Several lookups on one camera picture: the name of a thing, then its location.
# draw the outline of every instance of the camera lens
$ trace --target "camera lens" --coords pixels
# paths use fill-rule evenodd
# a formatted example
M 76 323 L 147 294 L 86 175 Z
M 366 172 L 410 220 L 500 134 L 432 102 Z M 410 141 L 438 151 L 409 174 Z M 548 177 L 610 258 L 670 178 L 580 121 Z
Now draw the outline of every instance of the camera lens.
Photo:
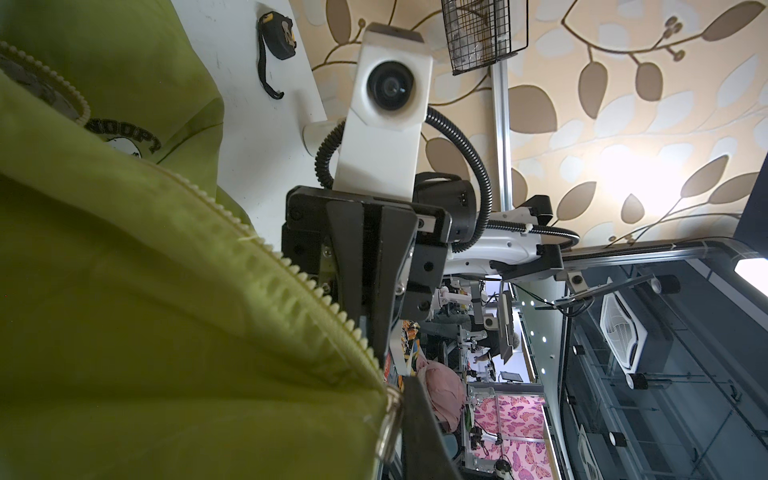
M 384 110 L 398 110 L 411 98 L 413 74 L 400 62 L 385 61 L 368 77 L 368 91 Z

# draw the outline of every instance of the black wrist strap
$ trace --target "black wrist strap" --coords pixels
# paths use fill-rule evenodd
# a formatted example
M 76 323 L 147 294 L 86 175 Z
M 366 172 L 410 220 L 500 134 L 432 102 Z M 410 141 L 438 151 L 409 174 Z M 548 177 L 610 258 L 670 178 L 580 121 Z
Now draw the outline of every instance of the black wrist strap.
M 285 94 L 282 91 L 275 91 L 275 89 L 270 87 L 270 84 L 266 82 L 266 48 L 264 47 L 264 34 L 261 31 L 261 18 L 259 19 L 257 33 L 259 36 L 259 63 L 257 65 L 259 80 L 261 80 L 261 84 L 264 86 L 264 90 L 267 94 L 275 100 L 279 100 Z

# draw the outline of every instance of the ceiling light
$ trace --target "ceiling light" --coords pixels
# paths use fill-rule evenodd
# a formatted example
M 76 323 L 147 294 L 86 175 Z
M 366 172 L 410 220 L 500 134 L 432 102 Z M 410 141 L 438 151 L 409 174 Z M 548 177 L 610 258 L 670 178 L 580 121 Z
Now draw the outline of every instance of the ceiling light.
M 768 260 L 764 258 L 745 258 L 739 260 L 735 271 L 741 278 L 762 292 L 763 295 L 768 295 Z

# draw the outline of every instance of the white camera housing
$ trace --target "white camera housing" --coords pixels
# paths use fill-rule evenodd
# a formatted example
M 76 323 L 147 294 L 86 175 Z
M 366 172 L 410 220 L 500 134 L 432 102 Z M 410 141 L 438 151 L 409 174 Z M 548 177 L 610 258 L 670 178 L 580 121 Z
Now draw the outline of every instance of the white camera housing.
M 413 75 L 410 97 L 397 110 L 378 106 L 368 87 L 374 69 L 389 61 L 405 65 Z M 362 36 L 334 190 L 411 201 L 431 83 L 432 56 L 419 33 L 376 23 L 368 26 Z

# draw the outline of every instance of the pink cloth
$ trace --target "pink cloth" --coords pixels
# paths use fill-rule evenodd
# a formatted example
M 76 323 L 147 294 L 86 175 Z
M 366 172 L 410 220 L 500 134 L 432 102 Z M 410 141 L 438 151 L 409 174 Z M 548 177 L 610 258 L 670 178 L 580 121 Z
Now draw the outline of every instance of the pink cloth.
M 441 422 L 448 423 L 449 432 L 454 432 L 466 401 L 462 379 L 447 366 L 427 360 L 423 355 L 416 358 L 416 375 L 427 387 L 435 415 Z
M 551 478 L 549 456 L 543 442 L 525 442 L 507 437 L 544 438 L 545 403 L 538 396 L 499 395 L 498 409 L 501 410 L 502 438 L 501 445 L 491 442 L 472 452 L 478 458 L 496 460 L 502 452 L 512 464 L 512 477 L 516 480 L 542 480 Z M 487 433 L 498 433 L 499 418 L 496 412 L 496 399 L 485 399 L 475 409 L 475 422 Z

